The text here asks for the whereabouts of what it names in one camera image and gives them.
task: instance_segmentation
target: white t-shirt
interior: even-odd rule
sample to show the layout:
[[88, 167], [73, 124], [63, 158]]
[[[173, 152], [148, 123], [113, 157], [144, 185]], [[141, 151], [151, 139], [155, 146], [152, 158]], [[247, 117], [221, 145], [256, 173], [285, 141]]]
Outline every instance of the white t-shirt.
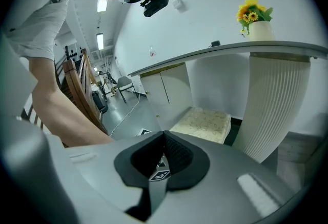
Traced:
[[14, 51], [22, 57], [54, 60], [54, 40], [66, 18], [68, 0], [15, 0], [3, 24]]

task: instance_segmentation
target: white vase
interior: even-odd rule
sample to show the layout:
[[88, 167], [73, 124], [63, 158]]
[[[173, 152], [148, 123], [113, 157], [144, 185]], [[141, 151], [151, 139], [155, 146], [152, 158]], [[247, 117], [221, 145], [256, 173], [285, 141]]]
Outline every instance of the white vase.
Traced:
[[249, 25], [251, 41], [275, 40], [271, 24], [268, 21], [254, 22]]

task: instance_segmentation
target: yellow sunflower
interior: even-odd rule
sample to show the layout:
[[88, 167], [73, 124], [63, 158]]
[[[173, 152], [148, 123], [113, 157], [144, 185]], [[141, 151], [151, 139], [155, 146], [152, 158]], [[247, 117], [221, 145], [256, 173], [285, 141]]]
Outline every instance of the yellow sunflower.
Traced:
[[257, 15], [257, 13], [255, 13], [255, 12], [251, 12], [251, 13], [248, 15], [248, 18], [254, 22], [254, 21], [258, 20], [258, 15]]
[[261, 11], [265, 12], [267, 9], [265, 6], [262, 5], [257, 5], [257, 8], [260, 9]]
[[245, 5], [247, 5], [248, 7], [252, 6], [252, 5], [257, 5], [257, 3], [258, 3], [258, 0], [246, 0], [245, 1]]
[[246, 23], [249, 23], [249, 22], [250, 22], [250, 19], [249, 19], [249, 17], [248, 17], [246, 14], [244, 14], [244, 15], [242, 16], [242, 19], [243, 19]]
[[239, 5], [239, 11], [236, 15], [237, 21], [240, 21], [242, 19], [242, 16], [248, 11], [247, 5]]

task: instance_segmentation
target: white ceiling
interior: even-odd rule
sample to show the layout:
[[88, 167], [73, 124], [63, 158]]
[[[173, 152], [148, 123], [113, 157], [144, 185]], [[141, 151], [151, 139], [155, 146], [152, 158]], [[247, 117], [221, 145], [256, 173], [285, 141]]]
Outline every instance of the white ceiling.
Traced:
[[[97, 62], [100, 60], [96, 38], [98, 33], [104, 34], [102, 56], [110, 55], [113, 48], [115, 26], [122, 3], [118, 0], [108, 0], [106, 11], [100, 13], [97, 12], [97, 0], [70, 0], [69, 3], [66, 19], [68, 26], [78, 44], [86, 47], [90, 61]], [[75, 24], [71, 23], [72, 18], [75, 19]]]

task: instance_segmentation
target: pleated white panel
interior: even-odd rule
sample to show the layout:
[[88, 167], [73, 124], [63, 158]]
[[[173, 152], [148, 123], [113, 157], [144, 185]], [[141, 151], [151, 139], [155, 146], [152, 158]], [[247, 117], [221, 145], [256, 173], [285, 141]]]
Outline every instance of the pleated white panel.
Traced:
[[302, 105], [310, 63], [250, 56], [250, 87], [234, 148], [258, 162], [287, 135]]

